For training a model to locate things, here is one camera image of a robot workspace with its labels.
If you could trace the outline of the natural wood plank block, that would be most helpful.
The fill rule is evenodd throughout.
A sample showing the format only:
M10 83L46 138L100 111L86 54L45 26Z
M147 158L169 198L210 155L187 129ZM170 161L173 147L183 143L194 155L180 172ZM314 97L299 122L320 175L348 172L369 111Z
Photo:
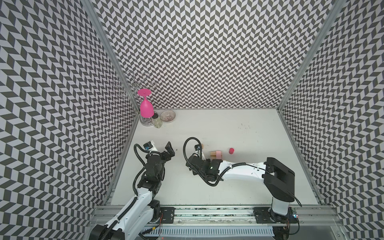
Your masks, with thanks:
M210 152L210 156L211 156L212 159L215 159L216 156L217 156L217 152L216 151Z

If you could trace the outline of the light pink rectangular block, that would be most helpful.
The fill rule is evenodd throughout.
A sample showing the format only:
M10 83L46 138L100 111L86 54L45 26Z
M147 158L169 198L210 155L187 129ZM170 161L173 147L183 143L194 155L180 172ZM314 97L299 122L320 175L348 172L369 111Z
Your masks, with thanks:
M216 159L218 159L218 160L222 160L223 159L221 151L216 151Z

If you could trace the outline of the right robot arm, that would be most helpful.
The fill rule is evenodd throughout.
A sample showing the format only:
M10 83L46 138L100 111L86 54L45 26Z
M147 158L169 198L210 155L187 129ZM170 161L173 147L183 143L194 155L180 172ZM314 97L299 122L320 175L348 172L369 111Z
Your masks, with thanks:
M207 185L216 187L221 181L249 181L264 185L272 195L268 220L287 223L290 203L295 196L295 172L275 158L268 157L257 164L232 163L224 160L204 160L198 154L186 158L186 166Z

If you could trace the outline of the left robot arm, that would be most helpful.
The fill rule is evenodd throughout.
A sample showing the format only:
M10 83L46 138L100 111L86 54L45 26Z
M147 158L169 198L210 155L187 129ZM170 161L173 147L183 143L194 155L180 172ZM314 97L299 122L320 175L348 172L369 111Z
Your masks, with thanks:
M148 223L162 219L160 202L155 200L165 179L165 163L175 156L171 142L159 152L152 141L143 146L134 144L134 153L143 165L133 181L134 196L104 225L96 225L90 240L134 240L143 235Z

